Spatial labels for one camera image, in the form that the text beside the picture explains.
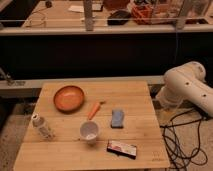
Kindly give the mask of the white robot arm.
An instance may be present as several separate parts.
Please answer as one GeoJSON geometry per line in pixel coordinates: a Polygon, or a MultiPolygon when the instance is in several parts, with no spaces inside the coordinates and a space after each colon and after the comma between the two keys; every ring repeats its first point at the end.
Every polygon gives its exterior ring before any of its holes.
{"type": "Polygon", "coordinates": [[[213,117],[213,88],[205,84],[205,76],[205,67],[197,61],[171,68],[163,76],[164,86],[156,99],[164,109],[188,100],[213,117]]]}

